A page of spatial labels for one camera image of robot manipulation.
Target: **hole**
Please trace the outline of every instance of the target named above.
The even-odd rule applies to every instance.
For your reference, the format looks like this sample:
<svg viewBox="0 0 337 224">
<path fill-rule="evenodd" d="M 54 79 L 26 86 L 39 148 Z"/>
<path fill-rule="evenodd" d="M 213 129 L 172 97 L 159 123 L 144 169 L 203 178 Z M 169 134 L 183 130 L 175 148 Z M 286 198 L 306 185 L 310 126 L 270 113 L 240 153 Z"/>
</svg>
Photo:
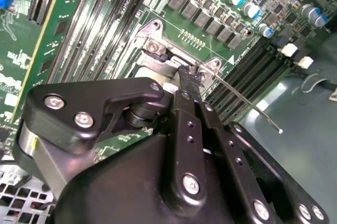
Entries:
<svg viewBox="0 0 337 224">
<path fill-rule="evenodd" d="M 19 193 L 17 194 L 19 197 L 23 197 L 23 198 L 27 198 L 29 193 L 30 193 L 30 189 L 27 188 L 21 188 Z"/>
<path fill-rule="evenodd" d="M 40 194 L 39 199 L 45 200 L 47 198 L 46 194 Z"/>
<path fill-rule="evenodd" d="M 16 188 L 15 186 L 8 185 L 5 193 L 10 194 L 10 195 L 15 195 L 15 193 L 17 192 L 17 189 L 18 188 Z"/>
<path fill-rule="evenodd" d="M 248 30 L 246 32 L 246 37 L 251 37 L 253 35 L 253 31 L 252 30 Z"/>
<path fill-rule="evenodd" d="M 271 203 L 273 201 L 273 193 L 268 184 L 262 178 L 256 178 L 256 181 L 268 204 Z"/>
<path fill-rule="evenodd" d="M 12 197 L 2 196 L 0 199 L 0 206 L 2 207 L 9 207 L 12 202 Z"/>
<path fill-rule="evenodd" d="M 192 137 L 192 136 L 187 137 L 187 141 L 188 141 L 189 143 L 194 143 L 194 140 L 193 140 L 193 137 Z"/>
<path fill-rule="evenodd" d="M 5 183 L 0 184 L 0 192 L 3 192 L 6 187 Z"/>
<path fill-rule="evenodd" d="M 32 191 L 31 198 L 37 198 L 37 196 L 38 196 L 38 192 Z"/>
<path fill-rule="evenodd" d="M 187 125 L 190 127 L 190 128 L 194 128 L 195 124 L 192 122 L 192 121 L 189 121 L 187 123 Z"/>
<path fill-rule="evenodd" d="M 32 224 L 37 224 L 38 218 L 40 217 L 40 215 L 34 215 L 34 218 L 32 220 Z"/>
<path fill-rule="evenodd" d="M 27 213 L 27 212 L 23 212 L 19 218 L 19 222 L 20 223 L 29 223 L 31 221 L 32 218 L 32 214 Z"/>
<path fill-rule="evenodd" d="M 48 214 L 51 215 L 52 212 L 54 211 L 54 209 L 55 209 L 55 206 L 51 206 L 51 207 L 49 208 Z"/>
<path fill-rule="evenodd" d="M 242 165 L 242 160 L 240 158 L 236 158 L 236 162 L 238 163 L 238 165 Z"/>
<path fill-rule="evenodd" d="M 23 199 L 15 199 L 12 204 L 12 207 L 22 209 L 24 204 L 25 204 L 25 201 Z"/>
<path fill-rule="evenodd" d="M 20 214 L 20 212 L 18 212 L 18 211 L 10 210 L 10 211 L 8 211 L 7 216 L 18 217 L 19 214 Z"/>
</svg>

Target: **ram slot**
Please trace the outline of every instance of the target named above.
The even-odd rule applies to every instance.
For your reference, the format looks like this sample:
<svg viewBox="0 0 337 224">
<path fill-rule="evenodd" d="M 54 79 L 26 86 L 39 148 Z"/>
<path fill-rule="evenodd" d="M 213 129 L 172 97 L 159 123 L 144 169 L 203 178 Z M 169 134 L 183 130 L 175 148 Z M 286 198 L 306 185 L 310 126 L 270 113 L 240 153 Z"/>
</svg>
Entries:
<svg viewBox="0 0 337 224">
<path fill-rule="evenodd" d="M 114 54 L 116 53 L 117 49 L 119 48 L 121 44 L 121 40 L 123 38 L 127 39 L 125 36 L 127 30 L 129 29 L 131 23 L 134 20 L 134 17 L 143 4 L 144 0 L 132 0 L 132 2 L 129 3 L 128 9 L 125 11 L 125 15 L 121 17 L 120 24 L 117 27 L 117 30 L 115 32 L 115 35 L 112 38 L 112 41 L 110 42 L 108 48 L 105 51 L 105 56 L 102 57 L 102 59 L 99 61 L 95 72 L 93 72 L 90 77 L 87 77 L 87 80 L 98 80 L 103 78 L 103 74 L 108 67 L 110 61 L 112 60 Z"/>
</svg>

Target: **screw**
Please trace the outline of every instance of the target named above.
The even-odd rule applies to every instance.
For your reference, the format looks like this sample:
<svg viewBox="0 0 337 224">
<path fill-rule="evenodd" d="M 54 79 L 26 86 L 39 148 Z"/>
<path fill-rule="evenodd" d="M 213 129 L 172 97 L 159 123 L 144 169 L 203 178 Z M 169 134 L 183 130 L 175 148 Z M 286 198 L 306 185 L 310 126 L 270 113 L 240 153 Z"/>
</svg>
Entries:
<svg viewBox="0 0 337 224">
<path fill-rule="evenodd" d="M 58 96 L 48 96 L 44 100 L 45 105 L 53 110 L 59 110 L 64 107 L 64 101 Z"/>
<path fill-rule="evenodd" d="M 197 194 L 199 192 L 199 183 L 193 176 L 185 175 L 183 177 L 183 184 L 188 193 Z"/>
<path fill-rule="evenodd" d="M 242 130 L 238 125 L 234 125 L 234 128 L 237 130 L 237 132 L 242 133 Z"/>
<path fill-rule="evenodd" d="M 261 219 L 263 220 L 268 220 L 269 219 L 269 212 L 267 208 L 264 206 L 264 204 L 258 200 L 254 201 L 254 208 L 257 214 L 260 216 Z"/>
<path fill-rule="evenodd" d="M 74 121 L 81 128 L 90 128 L 94 124 L 94 119 L 86 112 L 76 114 Z"/>
<path fill-rule="evenodd" d="M 319 218 L 320 220 L 324 220 L 324 215 L 322 214 L 321 210 L 318 207 L 313 206 L 312 210 L 314 211 L 317 218 Z"/>
<path fill-rule="evenodd" d="M 209 104 L 206 104 L 205 107 L 210 112 L 213 110 L 213 108 Z"/>
<path fill-rule="evenodd" d="M 152 89 L 154 89 L 155 91 L 159 91 L 159 90 L 160 90 L 159 87 L 158 87 L 158 85 L 157 85 L 156 83 L 151 83 L 151 84 L 150 84 L 150 87 L 151 87 Z"/>
<path fill-rule="evenodd" d="M 307 219 L 307 220 L 311 219 L 311 215 L 304 205 L 300 204 L 299 210 L 300 210 L 301 214 L 305 217 L 305 219 Z"/>
<path fill-rule="evenodd" d="M 183 96 L 184 98 L 186 98 L 187 100 L 190 100 L 190 96 L 186 93 L 186 92 L 182 92 L 181 96 Z"/>
</svg>

